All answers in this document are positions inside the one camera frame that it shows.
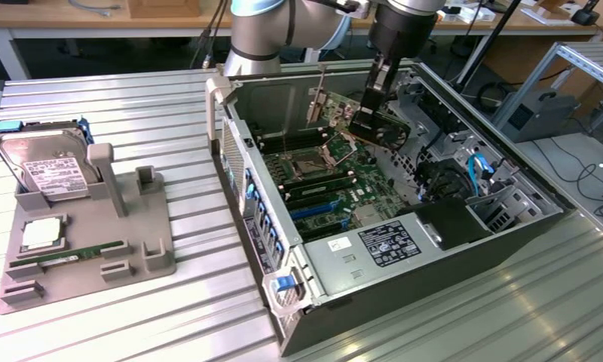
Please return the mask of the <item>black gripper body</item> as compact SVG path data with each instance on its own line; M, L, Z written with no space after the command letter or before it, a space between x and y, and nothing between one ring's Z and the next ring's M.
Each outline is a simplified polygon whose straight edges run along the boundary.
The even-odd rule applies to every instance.
M437 1L383 1L377 5L369 41L387 60L419 55L437 23Z

